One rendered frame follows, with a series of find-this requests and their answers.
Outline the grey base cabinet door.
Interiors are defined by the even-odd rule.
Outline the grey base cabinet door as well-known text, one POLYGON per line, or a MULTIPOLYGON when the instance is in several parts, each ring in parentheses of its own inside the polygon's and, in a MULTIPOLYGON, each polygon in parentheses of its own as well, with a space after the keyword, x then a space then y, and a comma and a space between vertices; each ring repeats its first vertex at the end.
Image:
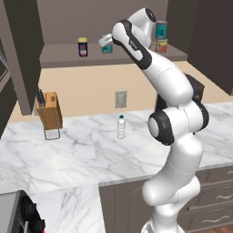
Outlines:
POLYGON ((142 198, 144 180, 116 186, 115 233, 141 233, 153 213, 142 198))

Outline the clear water bottle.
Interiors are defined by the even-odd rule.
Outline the clear water bottle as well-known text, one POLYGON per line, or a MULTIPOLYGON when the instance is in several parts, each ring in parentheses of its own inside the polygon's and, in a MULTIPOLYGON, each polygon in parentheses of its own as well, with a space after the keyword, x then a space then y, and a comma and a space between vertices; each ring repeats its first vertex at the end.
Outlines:
POLYGON ((126 120, 123 115, 119 116, 119 119, 117 120, 117 137, 120 139, 123 139, 126 135, 126 120))

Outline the blue can with yellow lid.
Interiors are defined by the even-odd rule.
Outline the blue can with yellow lid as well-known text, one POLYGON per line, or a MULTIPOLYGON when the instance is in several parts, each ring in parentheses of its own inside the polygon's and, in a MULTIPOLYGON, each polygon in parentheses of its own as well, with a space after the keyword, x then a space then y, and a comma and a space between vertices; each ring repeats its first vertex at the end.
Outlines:
POLYGON ((80 56, 87 56, 87 38, 86 37, 79 37, 77 39, 78 42, 78 53, 80 56))

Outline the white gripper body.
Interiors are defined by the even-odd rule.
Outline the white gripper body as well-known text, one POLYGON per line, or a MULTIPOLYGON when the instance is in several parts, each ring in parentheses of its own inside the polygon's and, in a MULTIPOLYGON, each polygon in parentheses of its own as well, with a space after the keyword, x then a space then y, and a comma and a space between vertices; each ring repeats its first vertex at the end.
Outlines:
POLYGON ((107 46, 109 44, 112 44, 113 43, 112 35, 111 34, 107 34, 107 35, 102 36, 98 40, 98 43, 99 43, 100 46, 107 46))

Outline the grey left cabinet door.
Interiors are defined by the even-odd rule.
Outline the grey left cabinet door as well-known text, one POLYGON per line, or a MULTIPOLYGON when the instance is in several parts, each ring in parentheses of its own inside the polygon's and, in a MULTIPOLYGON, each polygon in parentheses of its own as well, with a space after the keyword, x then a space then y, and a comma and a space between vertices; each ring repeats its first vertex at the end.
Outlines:
POLYGON ((21 114, 31 115, 44 47, 36 0, 0 0, 0 39, 21 114))

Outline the grey stove with black knobs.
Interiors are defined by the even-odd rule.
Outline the grey stove with black knobs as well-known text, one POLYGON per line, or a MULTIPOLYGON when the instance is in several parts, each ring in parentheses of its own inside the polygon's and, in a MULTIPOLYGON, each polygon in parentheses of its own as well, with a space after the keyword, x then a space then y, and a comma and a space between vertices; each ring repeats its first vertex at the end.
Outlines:
POLYGON ((24 190, 0 194, 0 233, 46 233, 46 222, 24 190))

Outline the teal can with dark label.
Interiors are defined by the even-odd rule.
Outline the teal can with dark label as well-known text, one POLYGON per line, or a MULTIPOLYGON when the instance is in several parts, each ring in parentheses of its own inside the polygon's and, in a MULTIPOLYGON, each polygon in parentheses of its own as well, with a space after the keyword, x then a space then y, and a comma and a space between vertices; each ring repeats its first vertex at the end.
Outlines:
POLYGON ((158 39, 167 38, 167 21, 157 21, 156 38, 158 39))

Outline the grey right cabinet door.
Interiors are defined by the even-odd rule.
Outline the grey right cabinet door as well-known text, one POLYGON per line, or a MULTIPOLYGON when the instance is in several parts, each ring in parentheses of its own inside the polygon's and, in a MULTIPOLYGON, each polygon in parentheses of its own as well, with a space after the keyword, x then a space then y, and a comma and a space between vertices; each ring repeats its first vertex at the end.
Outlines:
POLYGON ((192 66, 233 96, 233 0, 168 0, 167 37, 192 66))

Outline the grey wall outlet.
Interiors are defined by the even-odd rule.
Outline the grey wall outlet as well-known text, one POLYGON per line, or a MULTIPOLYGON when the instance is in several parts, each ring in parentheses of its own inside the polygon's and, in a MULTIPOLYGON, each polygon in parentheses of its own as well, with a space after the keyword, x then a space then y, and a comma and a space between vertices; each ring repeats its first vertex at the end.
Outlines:
POLYGON ((124 108, 127 106, 127 91, 117 91, 115 99, 115 108, 124 108))

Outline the shallow grey drawer front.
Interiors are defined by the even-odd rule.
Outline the shallow grey drawer front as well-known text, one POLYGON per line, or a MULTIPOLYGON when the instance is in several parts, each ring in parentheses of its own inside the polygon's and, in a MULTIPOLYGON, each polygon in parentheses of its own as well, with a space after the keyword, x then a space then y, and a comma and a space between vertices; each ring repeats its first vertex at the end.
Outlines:
POLYGON ((233 171, 233 166, 200 170, 196 173, 196 176, 202 185, 226 183, 233 180, 233 174, 228 175, 229 171, 233 171))

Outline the wooden knife block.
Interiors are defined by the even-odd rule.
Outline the wooden knife block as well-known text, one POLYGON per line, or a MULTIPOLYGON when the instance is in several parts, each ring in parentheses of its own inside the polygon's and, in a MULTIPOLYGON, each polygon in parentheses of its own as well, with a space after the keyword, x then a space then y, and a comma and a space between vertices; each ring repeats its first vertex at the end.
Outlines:
POLYGON ((45 130, 61 129, 63 118, 56 92, 44 92, 45 106, 36 102, 36 110, 45 130))

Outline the grey cabinet shelf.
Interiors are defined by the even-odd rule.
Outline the grey cabinet shelf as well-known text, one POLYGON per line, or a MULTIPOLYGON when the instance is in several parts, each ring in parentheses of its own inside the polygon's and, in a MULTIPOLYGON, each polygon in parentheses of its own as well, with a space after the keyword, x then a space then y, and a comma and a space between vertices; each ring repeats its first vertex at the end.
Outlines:
POLYGON ((40 63, 42 68, 74 66, 108 66, 132 64, 132 59, 120 46, 113 46, 112 54, 103 54, 99 44, 88 44, 88 56, 78 54, 78 45, 46 45, 40 63))

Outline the black countertop appliance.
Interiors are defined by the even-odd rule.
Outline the black countertop appliance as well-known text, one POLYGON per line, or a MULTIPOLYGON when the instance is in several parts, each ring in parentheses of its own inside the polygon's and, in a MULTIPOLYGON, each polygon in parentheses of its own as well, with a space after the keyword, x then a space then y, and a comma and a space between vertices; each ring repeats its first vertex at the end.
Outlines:
MULTIPOLYGON (((205 86, 191 75, 186 75, 186 77, 194 90, 193 99, 197 100, 198 102, 201 102, 205 86)), ((155 110, 156 111, 162 110, 166 107, 167 107, 167 102, 161 96, 157 96, 155 110)))

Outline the orange red can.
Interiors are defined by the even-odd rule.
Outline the orange red can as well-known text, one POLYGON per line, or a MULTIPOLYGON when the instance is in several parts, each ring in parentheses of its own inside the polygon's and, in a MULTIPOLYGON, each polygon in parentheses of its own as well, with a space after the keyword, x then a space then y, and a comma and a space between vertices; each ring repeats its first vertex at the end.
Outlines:
POLYGON ((167 40, 166 39, 156 41, 156 51, 158 53, 166 53, 167 51, 167 40))

